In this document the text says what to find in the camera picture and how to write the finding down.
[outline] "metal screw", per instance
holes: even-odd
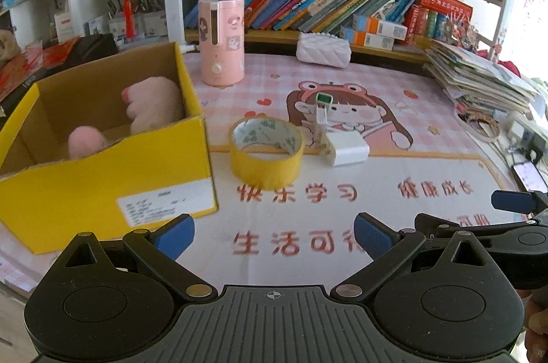
[[[193,284],[186,289],[186,294],[193,298],[208,297],[212,292],[213,289],[205,284]]]
[[[335,291],[344,298],[359,297],[363,293],[362,288],[355,284],[341,284]]]

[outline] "tape roll inner core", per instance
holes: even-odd
[[[240,151],[247,147],[271,145],[290,156],[302,147],[302,136],[296,128],[267,118],[252,118],[240,123],[234,128],[232,141]]]

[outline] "yellow cardboard box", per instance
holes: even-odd
[[[185,119],[129,136],[121,92],[148,77],[179,83]],[[68,159],[78,126],[112,147]],[[34,253],[62,250],[82,231],[100,240],[151,230],[181,213],[217,210],[205,120],[183,58],[162,43],[94,61],[35,83],[0,131],[0,221]]]

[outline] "pink cylindrical container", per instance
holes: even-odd
[[[200,0],[198,33],[202,80],[231,86],[244,76],[243,0]]]

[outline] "pink plush toy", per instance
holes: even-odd
[[[132,120],[131,134],[163,128],[183,118],[179,87],[165,77],[150,77],[122,92],[127,115]],[[70,159],[84,159],[108,148],[109,141],[93,127],[78,127],[68,137]]]

